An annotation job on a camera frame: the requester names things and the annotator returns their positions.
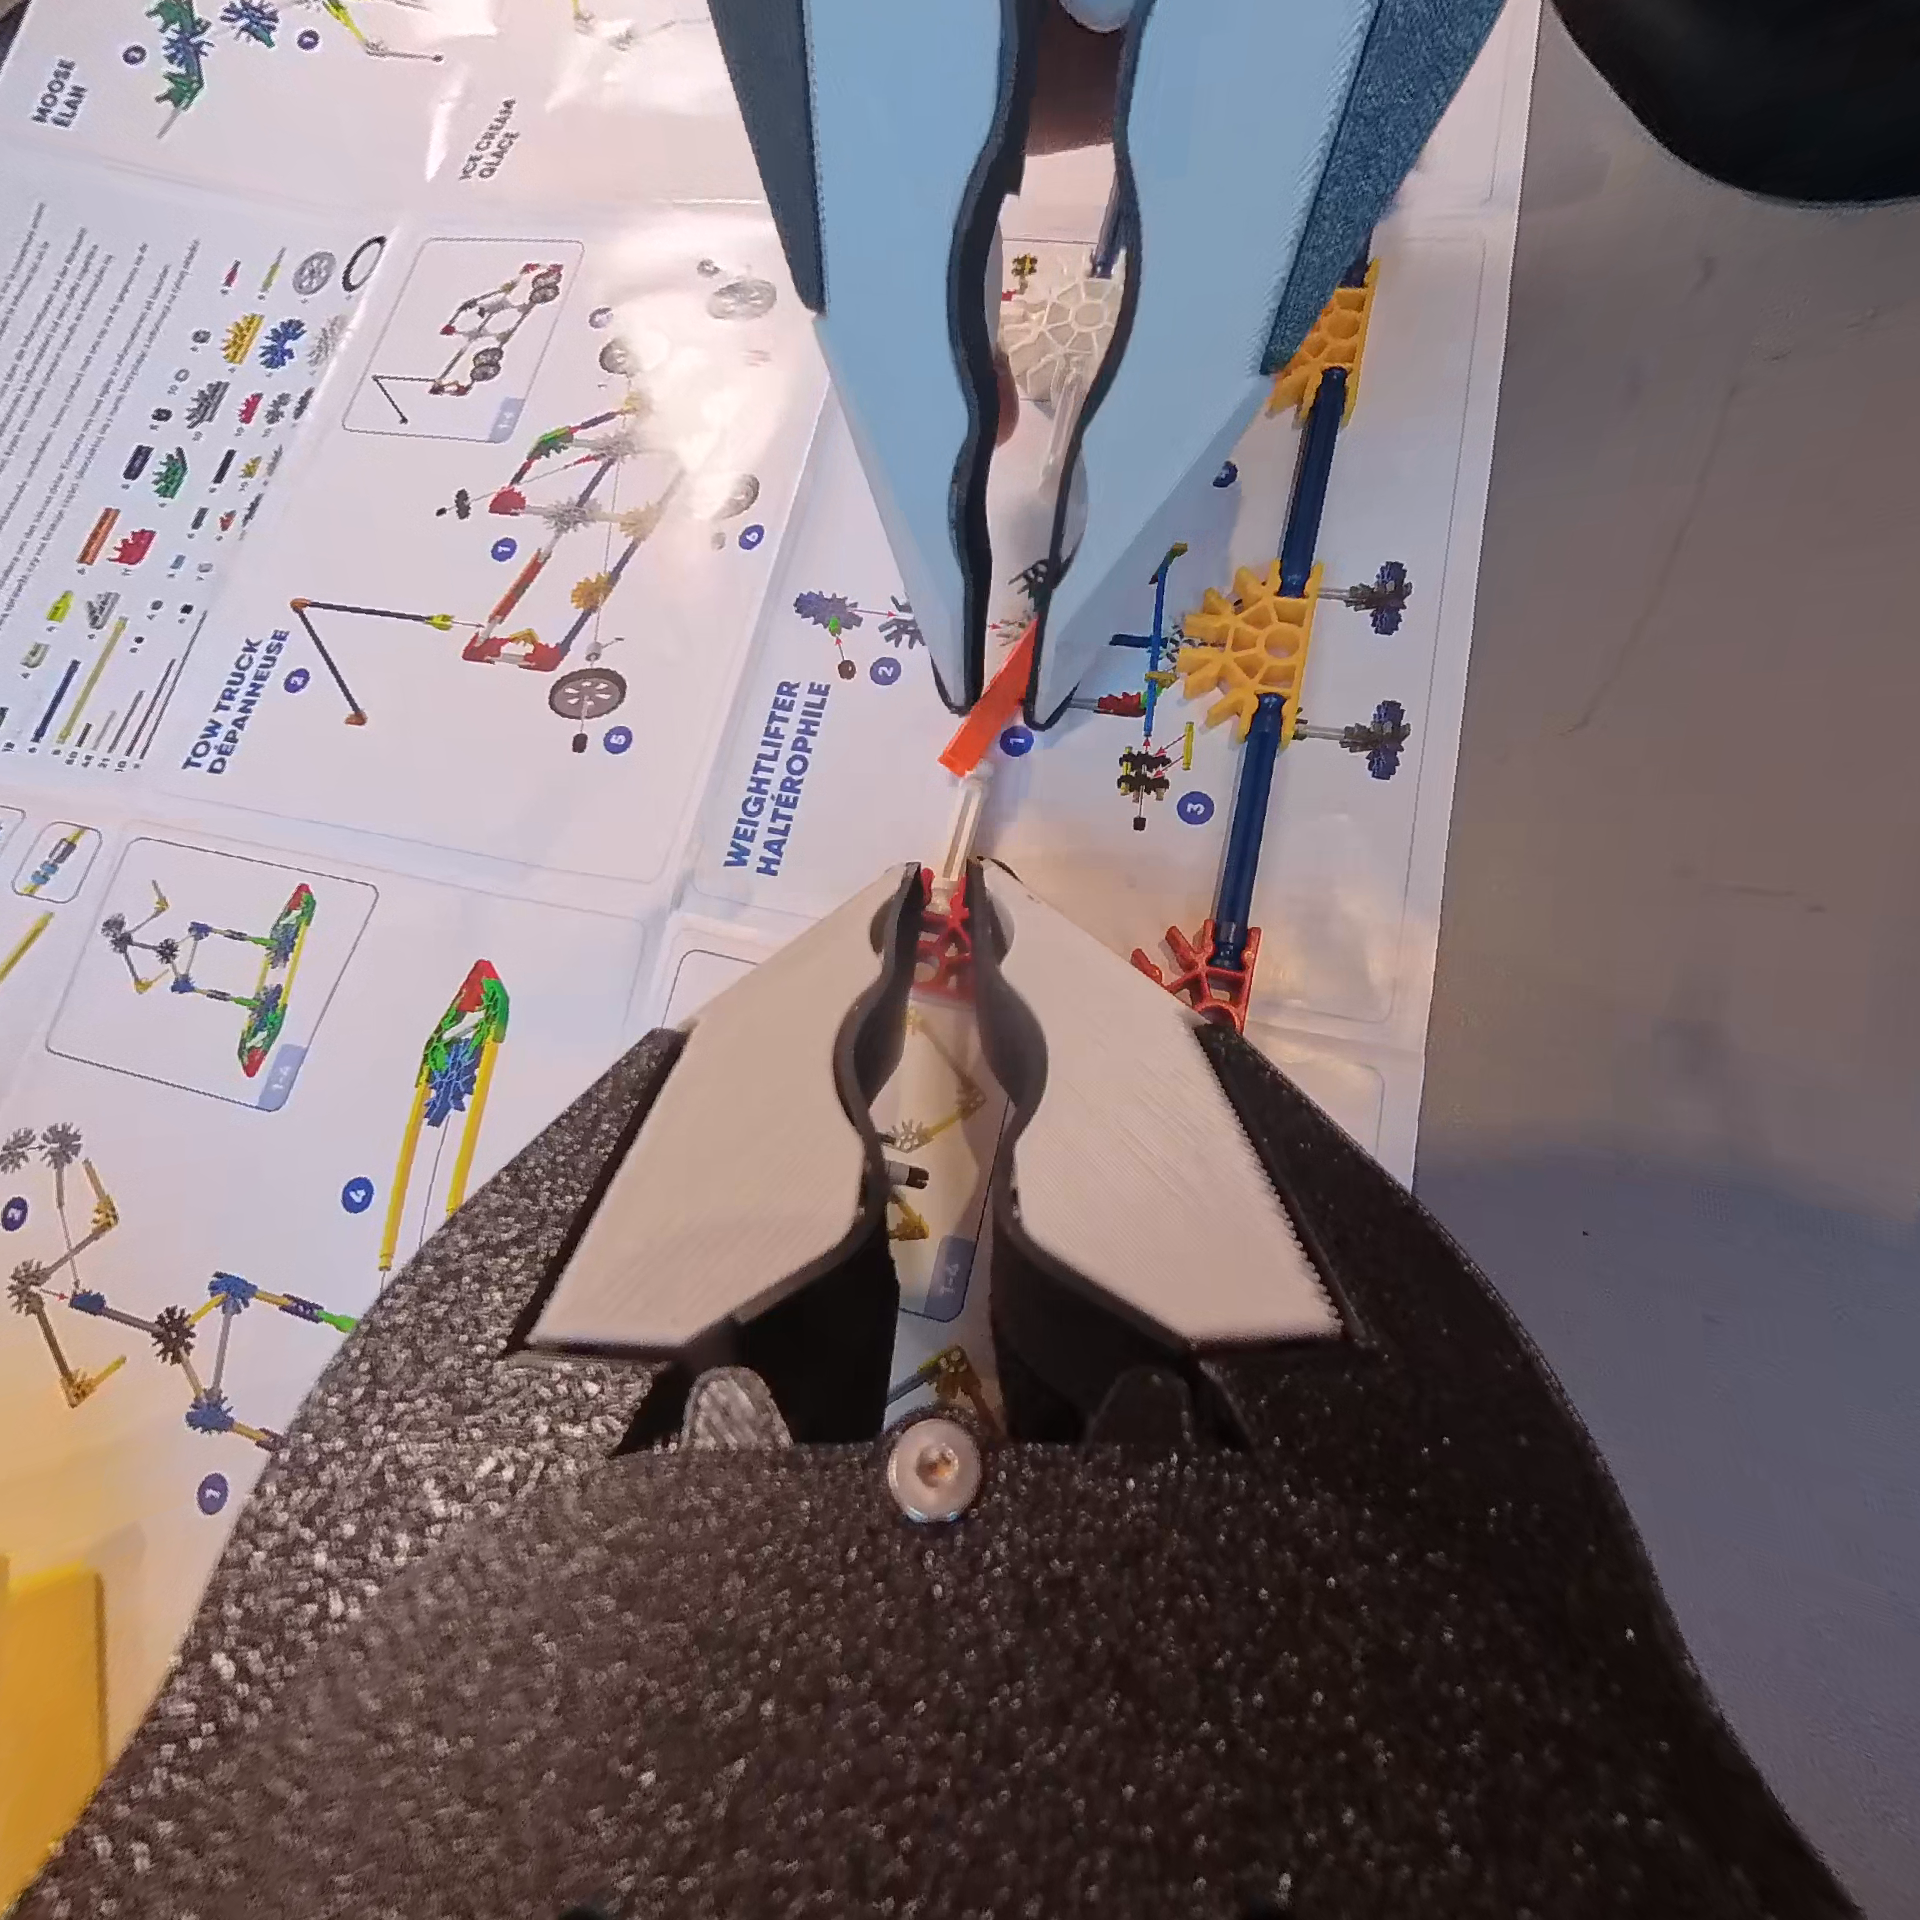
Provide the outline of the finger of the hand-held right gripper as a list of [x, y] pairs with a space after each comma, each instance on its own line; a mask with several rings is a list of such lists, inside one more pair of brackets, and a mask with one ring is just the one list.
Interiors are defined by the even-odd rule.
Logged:
[[1367, 3], [1137, 4], [1119, 65], [1115, 330], [1061, 454], [1030, 722], [1106, 646], [1103, 591], [1249, 424], [1307, 212], [1375, 18]]
[[1038, 4], [807, 3], [817, 332], [952, 714], [984, 684], [1001, 424], [989, 268], [1017, 190]]

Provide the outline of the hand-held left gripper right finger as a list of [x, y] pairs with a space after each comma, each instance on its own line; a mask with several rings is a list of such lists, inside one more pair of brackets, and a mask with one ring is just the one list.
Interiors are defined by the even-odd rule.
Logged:
[[1193, 1351], [1334, 1337], [1337, 1310], [1201, 1027], [997, 864], [978, 864], [975, 1023], [1014, 1108], [1023, 1240]]

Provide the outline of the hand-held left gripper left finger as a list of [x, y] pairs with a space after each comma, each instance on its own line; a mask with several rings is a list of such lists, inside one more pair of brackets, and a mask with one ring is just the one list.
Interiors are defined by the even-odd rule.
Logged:
[[533, 1324], [544, 1353], [680, 1359], [885, 1225], [872, 1102], [904, 1048], [906, 863], [711, 996]]

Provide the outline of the red toy connector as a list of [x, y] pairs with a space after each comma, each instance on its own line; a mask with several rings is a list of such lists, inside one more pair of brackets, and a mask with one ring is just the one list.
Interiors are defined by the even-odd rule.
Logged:
[[1240, 929], [1238, 961], [1231, 967], [1223, 967], [1216, 961], [1216, 924], [1203, 920], [1193, 935], [1182, 932], [1176, 927], [1165, 929], [1165, 963], [1154, 961], [1143, 950], [1134, 950], [1131, 964], [1154, 985], [1163, 987], [1163, 992], [1186, 1002], [1199, 1019], [1240, 1033], [1256, 977], [1259, 943], [1261, 930], [1256, 927]]
[[928, 879], [919, 921], [913, 992], [945, 1003], [974, 1002], [974, 910], [966, 879]]

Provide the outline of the blue rod orange connector assembly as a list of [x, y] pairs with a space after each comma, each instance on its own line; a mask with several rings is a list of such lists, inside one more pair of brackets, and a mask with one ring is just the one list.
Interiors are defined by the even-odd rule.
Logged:
[[1304, 688], [1323, 571], [1315, 539], [1328, 504], [1337, 438], [1373, 315], [1377, 266], [1362, 249], [1341, 274], [1302, 348], [1274, 376], [1265, 409], [1287, 402], [1299, 428], [1277, 556], [1235, 567], [1225, 591], [1206, 591], [1183, 620], [1176, 671], [1183, 695], [1210, 698], [1208, 727], [1231, 727], [1238, 772], [1210, 908], [1203, 980], [1249, 984], [1256, 946], [1253, 903], [1272, 775]]

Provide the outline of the orange toy connector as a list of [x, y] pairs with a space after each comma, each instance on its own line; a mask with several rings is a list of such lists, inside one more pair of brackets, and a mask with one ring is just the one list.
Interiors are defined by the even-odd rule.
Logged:
[[968, 777], [998, 735], [1017, 720], [1032, 679], [1035, 646], [1038, 620], [1029, 617], [1013, 649], [998, 662], [991, 681], [939, 754], [942, 768], [952, 777]]

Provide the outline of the yellow divided parts bin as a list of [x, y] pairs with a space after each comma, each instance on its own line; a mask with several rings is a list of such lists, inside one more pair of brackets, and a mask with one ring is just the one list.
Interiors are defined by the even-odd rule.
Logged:
[[104, 1776], [104, 1596], [88, 1569], [2, 1563], [2, 1903], [67, 1833]]

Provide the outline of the person's right hand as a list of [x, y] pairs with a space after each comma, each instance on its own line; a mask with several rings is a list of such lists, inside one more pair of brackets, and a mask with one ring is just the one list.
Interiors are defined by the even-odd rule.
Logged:
[[1043, 14], [1025, 122], [1029, 158], [1113, 144], [1119, 56], [1119, 30], [1095, 33], [1058, 8]]

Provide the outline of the white connector rod assembly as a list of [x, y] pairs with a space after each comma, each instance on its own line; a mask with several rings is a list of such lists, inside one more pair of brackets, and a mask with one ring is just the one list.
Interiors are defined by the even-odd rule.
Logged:
[[1014, 434], [1001, 454], [1040, 495], [1061, 481], [1071, 428], [1117, 328], [1125, 280], [1125, 256], [1099, 271], [1090, 238], [1001, 228], [998, 350], [1017, 394]]

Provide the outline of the printed instruction sheet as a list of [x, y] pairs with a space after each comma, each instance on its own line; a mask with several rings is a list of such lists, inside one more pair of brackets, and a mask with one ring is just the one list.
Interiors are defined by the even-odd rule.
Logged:
[[[1408, 1178], [1541, 4], [1338, 295], [1249, 1040]], [[5, 1563], [152, 1697], [359, 1312], [642, 1028], [952, 815], [955, 732], [704, 4], [5, 4]], [[1198, 946], [1307, 378], [982, 760]]]

